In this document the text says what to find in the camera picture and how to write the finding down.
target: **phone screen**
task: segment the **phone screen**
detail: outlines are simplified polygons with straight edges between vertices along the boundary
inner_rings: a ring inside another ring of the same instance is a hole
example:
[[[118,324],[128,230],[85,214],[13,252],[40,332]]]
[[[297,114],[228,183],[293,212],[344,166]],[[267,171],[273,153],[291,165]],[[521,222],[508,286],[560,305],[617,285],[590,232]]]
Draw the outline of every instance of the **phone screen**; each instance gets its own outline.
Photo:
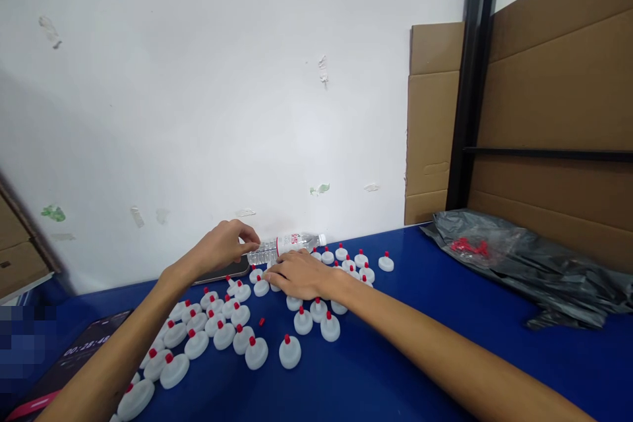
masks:
[[[35,384],[22,404],[9,414],[6,421],[33,421],[48,406],[97,349],[121,326],[132,310],[102,318],[71,344],[51,369]]]

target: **black metal frame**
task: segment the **black metal frame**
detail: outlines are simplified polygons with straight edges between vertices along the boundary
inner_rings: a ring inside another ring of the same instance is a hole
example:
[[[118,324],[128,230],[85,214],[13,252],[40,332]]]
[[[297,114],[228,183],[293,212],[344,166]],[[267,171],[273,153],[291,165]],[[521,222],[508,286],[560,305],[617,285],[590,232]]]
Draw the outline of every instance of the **black metal frame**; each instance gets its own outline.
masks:
[[[450,156],[446,209],[465,208],[476,154],[632,163],[633,152],[477,147],[495,0],[466,0],[466,25]]]

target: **blue tabletop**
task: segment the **blue tabletop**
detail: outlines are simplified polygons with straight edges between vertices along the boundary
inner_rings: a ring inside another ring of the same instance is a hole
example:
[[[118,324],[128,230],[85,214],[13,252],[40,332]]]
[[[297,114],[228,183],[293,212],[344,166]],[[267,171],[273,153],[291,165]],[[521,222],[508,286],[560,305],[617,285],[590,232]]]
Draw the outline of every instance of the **blue tabletop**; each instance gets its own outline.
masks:
[[[560,392],[600,421],[629,419],[630,375],[633,374],[633,318],[610,316],[601,331],[571,328],[528,330],[523,323],[538,308],[511,291],[474,274],[443,253],[417,227],[351,239],[345,248],[359,248],[375,269],[375,288],[430,317],[509,361]],[[385,251],[395,262],[391,273],[378,269]],[[49,367],[94,320],[136,307],[154,282],[82,295],[57,307],[57,343],[49,348],[39,371]],[[208,285],[220,295],[227,284]],[[185,295],[199,301],[203,286]],[[306,336],[293,327],[294,313],[286,296],[251,295],[249,325],[268,343],[264,366],[250,371],[232,347],[216,351],[212,344],[171,390],[156,385],[149,406],[137,418],[156,420],[304,420],[323,422],[348,417],[370,420],[464,421],[471,416],[423,373],[355,315],[339,316],[341,337],[326,342],[315,325]],[[260,318],[266,322],[258,325]],[[299,365],[285,370],[278,348],[284,334],[298,336]],[[175,348],[183,352],[184,344]]]

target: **hand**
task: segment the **hand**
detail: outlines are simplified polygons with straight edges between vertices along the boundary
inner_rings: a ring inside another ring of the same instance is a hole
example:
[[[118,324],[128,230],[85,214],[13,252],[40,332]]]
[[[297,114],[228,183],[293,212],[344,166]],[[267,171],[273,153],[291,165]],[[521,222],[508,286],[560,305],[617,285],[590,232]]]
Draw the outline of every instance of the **hand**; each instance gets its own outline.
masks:
[[[331,300],[336,282],[351,278],[312,257],[308,251],[290,251],[277,259],[277,264],[264,273],[264,279],[279,287],[286,295],[302,300],[316,297]]]
[[[194,279],[213,270],[239,262],[242,255],[259,248],[255,230],[240,220],[222,221],[208,232],[181,260],[186,261]]]

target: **right hand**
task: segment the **right hand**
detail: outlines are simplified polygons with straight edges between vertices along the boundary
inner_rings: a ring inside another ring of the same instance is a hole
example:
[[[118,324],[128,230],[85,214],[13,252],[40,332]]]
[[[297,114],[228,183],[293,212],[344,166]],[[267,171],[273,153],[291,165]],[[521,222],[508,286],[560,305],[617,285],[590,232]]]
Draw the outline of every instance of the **right hand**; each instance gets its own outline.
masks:
[[[294,298],[331,300],[334,284],[343,274],[345,272],[335,271],[301,249],[280,255],[277,264],[264,273],[264,279]]]

